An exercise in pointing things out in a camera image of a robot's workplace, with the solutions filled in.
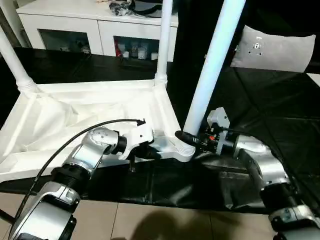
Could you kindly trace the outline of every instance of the black fabric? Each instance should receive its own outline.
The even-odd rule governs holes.
[[[27,72],[38,84],[88,81],[143,80],[154,77],[156,62],[116,57],[17,48]],[[8,113],[18,97],[4,61],[8,83],[1,102]],[[167,92],[183,126],[201,67],[177,60],[169,65]],[[224,107],[231,127],[257,135],[274,149],[298,183],[303,199],[319,211],[320,202],[320,88],[306,75],[292,72],[226,67],[222,70],[207,113]],[[1,123],[8,115],[2,114]],[[180,208],[265,213],[246,169],[229,157],[197,153],[182,163],[163,159],[99,168],[84,199]],[[40,179],[36,192],[49,180]],[[26,193],[32,179],[3,182],[0,191]]]

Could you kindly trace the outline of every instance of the wire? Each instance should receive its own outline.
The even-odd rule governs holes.
[[[32,182],[32,185],[28,191],[28,193],[24,196],[16,214],[15,214],[15,217],[14,217],[14,221],[16,222],[17,219],[20,217],[21,213],[22,213],[22,210],[24,209],[27,201],[28,201],[28,198],[30,197],[36,183],[38,182],[39,178],[41,177],[41,175],[44,173],[44,171],[46,170],[46,168],[48,167],[48,165],[52,162],[52,160],[64,149],[66,148],[66,146],[68,146],[72,141],[74,141],[77,137],[79,137],[80,135],[94,129],[94,128],[97,128],[97,127],[100,127],[100,126],[103,126],[103,125],[106,125],[106,124],[113,124],[113,123],[119,123],[119,122],[137,122],[138,125],[141,124],[141,123],[144,123],[144,121],[141,121],[141,120],[138,120],[138,119],[118,119],[118,120],[110,120],[110,121],[104,121],[104,122],[101,122],[101,123],[98,123],[96,125],[93,125],[93,126],[90,126],[88,128],[86,128],[85,130],[82,130],[81,132],[77,133],[75,136],[73,136],[72,138],[70,138],[65,144],[63,144],[50,158],[48,161],[46,161],[46,163],[43,165],[43,167],[40,169],[40,171],[38,172],[38,174],[36,175],[36,177],[34,178],[33,182]]]

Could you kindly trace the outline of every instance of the silver robot arm segment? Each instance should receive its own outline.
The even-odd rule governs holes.
[[[153,141],[148,124],[141,124],[120,136],[117,131],[96,127],[84,136],[80,145],[55,168],[32,203],[12,226],[9,240],[69,240],[76,226],[73,217],[103,154],[117,154],[126,159],[131,150]]]
[[[320,220],[297,196],[293,184],[271,149],[253,136],[239,134],[234,141],[228,139],[229,120],[223,107],[210,112],[208,128],[198,136],[178,131],[177,138],[217,155],[231,154],[245,165],[260,197],[270,212],[272,228],[277,240],[320,239]]]

